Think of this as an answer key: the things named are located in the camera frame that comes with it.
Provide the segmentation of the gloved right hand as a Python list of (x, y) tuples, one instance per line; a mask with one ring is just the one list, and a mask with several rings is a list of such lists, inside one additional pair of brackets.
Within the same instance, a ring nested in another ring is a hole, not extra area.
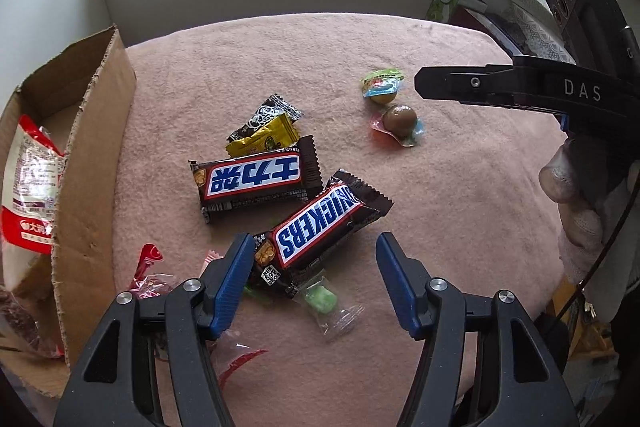
[(639, 199), (631, 195), (639, 163), (609, 188), (615, 159), (601, 143), (574, 136), (539, 171), (542, 191), (558, 205), (566, 276), (572, 283), (587, 282), (586, 299), (603, 323), (639, 287)]

